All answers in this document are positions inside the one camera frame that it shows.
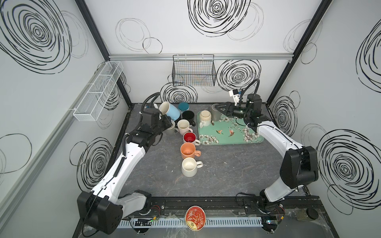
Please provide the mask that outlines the light blue mug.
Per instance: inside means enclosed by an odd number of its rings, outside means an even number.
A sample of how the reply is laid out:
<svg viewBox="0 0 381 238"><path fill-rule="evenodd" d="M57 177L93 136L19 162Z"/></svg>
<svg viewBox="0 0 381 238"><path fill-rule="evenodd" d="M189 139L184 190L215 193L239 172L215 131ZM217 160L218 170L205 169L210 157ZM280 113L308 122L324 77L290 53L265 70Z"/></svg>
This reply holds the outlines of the light blue mug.
<svg viewBox="0 0 381 238"><path fill-rule="evenodd" d="M159 110L163 115L169 116L173 121L178 120L181 116L180 110L169 102L163 102L159 106Z"/></svg>

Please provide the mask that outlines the green floral tray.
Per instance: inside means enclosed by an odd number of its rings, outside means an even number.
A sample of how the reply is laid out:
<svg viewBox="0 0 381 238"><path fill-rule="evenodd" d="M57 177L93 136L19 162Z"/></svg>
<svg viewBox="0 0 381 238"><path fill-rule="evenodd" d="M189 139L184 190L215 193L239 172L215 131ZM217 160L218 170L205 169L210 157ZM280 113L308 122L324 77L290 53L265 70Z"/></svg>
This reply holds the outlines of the green floral tray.
<svg viewBox="0 0 381 238"><path fill-rule="evenodd" d="M252 129L243 126L242 119L221 116L221 120L212 121L207 127L200 127L200 113L197 113L198 139L202 145L231 145L262 143L264 138L256 135Z"/></svg>

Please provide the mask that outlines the pink mug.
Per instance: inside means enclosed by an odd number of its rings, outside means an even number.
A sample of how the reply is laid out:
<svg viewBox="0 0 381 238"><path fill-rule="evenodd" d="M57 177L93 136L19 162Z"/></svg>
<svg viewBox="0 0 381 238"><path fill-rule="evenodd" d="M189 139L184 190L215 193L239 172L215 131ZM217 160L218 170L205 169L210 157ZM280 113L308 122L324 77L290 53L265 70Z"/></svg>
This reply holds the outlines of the pink mug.
<svg viewBox="0 0 381 238"><path fill-rule="evenodd" d="M177 123L177 127L178 127L180 135L184 135L188 132L193 132L190 122L185 119L179 120Z"/></svg>

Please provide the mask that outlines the black and white mug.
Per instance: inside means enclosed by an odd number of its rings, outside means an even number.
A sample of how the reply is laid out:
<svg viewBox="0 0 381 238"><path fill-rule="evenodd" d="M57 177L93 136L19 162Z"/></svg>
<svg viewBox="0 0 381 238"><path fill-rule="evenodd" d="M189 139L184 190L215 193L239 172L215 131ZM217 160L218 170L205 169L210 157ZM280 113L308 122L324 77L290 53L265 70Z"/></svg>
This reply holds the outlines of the black and white mug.
<svg viewBox="0 0 381 238"><path fill-rule="evenodd" d="M187 120L191 126L195 127L196 122L194 120L195 114L193 111L187 110L182 113L182 119Z"/></svg>

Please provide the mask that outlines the cream white mug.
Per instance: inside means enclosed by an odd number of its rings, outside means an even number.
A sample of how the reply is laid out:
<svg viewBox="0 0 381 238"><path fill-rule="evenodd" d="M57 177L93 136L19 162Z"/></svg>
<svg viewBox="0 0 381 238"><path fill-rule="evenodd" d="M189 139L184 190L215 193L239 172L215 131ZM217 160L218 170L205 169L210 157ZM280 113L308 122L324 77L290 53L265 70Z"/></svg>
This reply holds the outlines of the cream white mug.
<svg viewBox="0 0 381 238"><path fill-rule="evenodd" d="M183 135L183 143L191 143L195 146L200 146L201 142L197 139L196 134L193 132L186 132Z"/></svg>

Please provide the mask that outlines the orange peach mug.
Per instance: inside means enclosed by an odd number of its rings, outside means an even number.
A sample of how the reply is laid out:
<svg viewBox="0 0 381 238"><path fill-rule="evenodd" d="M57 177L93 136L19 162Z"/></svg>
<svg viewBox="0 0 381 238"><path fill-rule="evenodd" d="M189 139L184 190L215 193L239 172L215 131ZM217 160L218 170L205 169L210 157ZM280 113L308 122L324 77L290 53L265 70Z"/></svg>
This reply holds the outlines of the orange peach mug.
<svg viewBox="0 0 381 238"><path fill-rule="evenodd" d="M183 159L201 156L201 151L197 150L195 145L190 142L182 144L180 147L180 152Z"/></svg>

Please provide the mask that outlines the white speckled mug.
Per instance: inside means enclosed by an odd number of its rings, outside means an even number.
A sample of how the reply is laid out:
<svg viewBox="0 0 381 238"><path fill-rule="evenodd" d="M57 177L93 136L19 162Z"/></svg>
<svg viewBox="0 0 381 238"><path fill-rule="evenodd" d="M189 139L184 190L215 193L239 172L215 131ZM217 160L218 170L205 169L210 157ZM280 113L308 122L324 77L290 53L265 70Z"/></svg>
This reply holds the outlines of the white speckled mug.
<svg viewBox="0 0 381 238"><path fill-rule="evenodd" d="M182 174L185 177L191 178L197 174L199 168L203 167L202 161L196 161L194 158L185 158L182 162Z"/></svg>

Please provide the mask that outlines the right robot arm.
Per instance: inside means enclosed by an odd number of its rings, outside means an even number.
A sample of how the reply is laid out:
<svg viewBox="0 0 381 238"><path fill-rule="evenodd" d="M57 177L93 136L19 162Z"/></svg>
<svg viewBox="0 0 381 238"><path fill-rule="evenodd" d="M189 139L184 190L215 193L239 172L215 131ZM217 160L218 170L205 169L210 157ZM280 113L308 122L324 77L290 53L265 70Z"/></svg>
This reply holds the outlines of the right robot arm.
<svg viewBox="0 0 381 238"><path fill-rule="evenodd" d="M249 94L242 107L242 98L235 91L230 93L234 102L217 104L215 109L227 117L243 119L246 127L264 137L283 156L279 178L256 197L258 209L269 213L292 192L318 180L317 152L291 139L263 115L260 95Z"/></svg>

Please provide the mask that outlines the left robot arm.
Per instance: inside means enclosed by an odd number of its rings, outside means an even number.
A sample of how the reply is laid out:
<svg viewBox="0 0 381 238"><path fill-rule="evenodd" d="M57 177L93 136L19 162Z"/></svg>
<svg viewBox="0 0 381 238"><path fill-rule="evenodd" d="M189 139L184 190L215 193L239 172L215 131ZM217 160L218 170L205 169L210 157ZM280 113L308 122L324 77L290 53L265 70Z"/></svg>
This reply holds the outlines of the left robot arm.
<svg viewBox="0 0 381 238"><path fill-rule="evenodd" d="M159 109L148 108L140 113L135 129L124 135L122 152L113 166L90 192L83 191L78 197L78 226L81 229L87 225L109 235L123 218L148 209L149 193L141 190L125 196L120 193L135 166L154 145L156 137L171 126L171 118Z"/></svg>

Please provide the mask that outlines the teal and white mug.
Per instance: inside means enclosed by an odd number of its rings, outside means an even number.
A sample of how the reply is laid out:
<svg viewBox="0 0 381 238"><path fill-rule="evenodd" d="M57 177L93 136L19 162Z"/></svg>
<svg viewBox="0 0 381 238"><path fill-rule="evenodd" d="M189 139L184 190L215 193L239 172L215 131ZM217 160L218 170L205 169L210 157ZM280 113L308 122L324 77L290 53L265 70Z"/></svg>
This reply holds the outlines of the teal and white mug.
<svg viewBox="0 0 381 238"><path fill-rule="evenodd" d="M184 111L187 111L190 109L190 106L188 103L186 102L181 102L178 104L178 109L181 111L181 112L184 112Z"/></svg>

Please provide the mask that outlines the beige mug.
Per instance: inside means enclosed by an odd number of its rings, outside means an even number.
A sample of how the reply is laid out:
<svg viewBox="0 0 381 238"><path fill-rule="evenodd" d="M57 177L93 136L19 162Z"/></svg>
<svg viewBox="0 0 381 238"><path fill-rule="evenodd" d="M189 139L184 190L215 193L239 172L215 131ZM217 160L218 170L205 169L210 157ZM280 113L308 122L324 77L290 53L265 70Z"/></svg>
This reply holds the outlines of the beige mug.
<svg viewBox="0 0 381 238"><path fill-rule="evenodd" d="M199 113L199 127L208 127L211 125L211 112L203 110Z"/></svg>

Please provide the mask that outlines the black lid jar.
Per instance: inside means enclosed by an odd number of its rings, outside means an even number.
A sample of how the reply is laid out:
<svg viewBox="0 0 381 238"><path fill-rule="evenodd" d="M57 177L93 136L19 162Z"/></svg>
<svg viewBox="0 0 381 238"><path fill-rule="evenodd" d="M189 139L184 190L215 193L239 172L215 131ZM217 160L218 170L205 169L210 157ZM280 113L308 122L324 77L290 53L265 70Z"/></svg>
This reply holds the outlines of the black lid jar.
<svg viewBox="0 0 381 238"><path fill-rule="evenodd" d="M300 222L314 221L319 218L318 212L314 208L296 210L296 218Z"/></svg>

